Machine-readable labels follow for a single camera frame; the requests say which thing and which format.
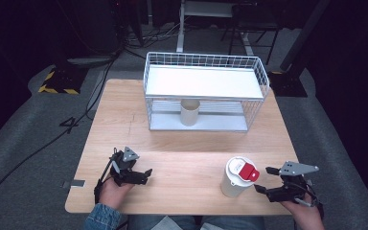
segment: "denim sleeve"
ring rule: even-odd
[[[116,229],[121,220],[121,214],[101,203],[95,205],[92,212],[86,218],[83,229]]]

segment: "paper cup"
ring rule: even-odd
[[[253,162],[245,157],[231,158],[225,167],[220,189],[229,197],[236,197],[250,188],[259,177]]]
[[[181,123],[190,127],[196,124],[198,119],[199,100],[197,99],[183,99],[181,100]]]

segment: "wooden table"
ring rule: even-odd
[[[89,132],[65,209],[90,213],[94,187],[113,149],[130,147],[140,155],[134,170],[153,169],[147,185],[136,185],[120,211],[163,215],[289,215],[252,187],[236,198],[222,194],[226,162],[233,156],[251,159],[261,172],[256,184],[282,185],[265,167],[297,161],[279,107],[269,92],[248,132],[149,131],[141,80],[109,80]]]

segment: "hand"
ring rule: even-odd
[[[99,202],[117,210],[124,201],[127,193],[133,187],[134,184],[122,184],[122,186],[119,187],[112,178],[109,178],[103,184]]]
[[[311,196],[305,194],[304,200],[311,203]],[[317,207],[307,207],[291,201],[280,202],[294,217],[297,224],[304,230],[324,230],[321,215]]]

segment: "black chair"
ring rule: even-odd
[[[229,45],[229,54],[232,53],[232,47],[234,46],[234,37],[237,33],[260,33],[258,39],[250,44],[243,44],[250,47],[269,47],[267,60],[265,64],[268,64],[271,53],[276,42],[277,34],[279,33],[280,27],[276,22],[276,18],[271,11],[269,5],[264,2],[253,2],[253,3],[239,3],[232,7],[232,20],[229,27],[226,28],[221,40],[224,39],[227,31],[232,29],[231,43]],[[274,32],[274,37],[271,45],[257,44],[260,39],[265,35],[266,32]]]

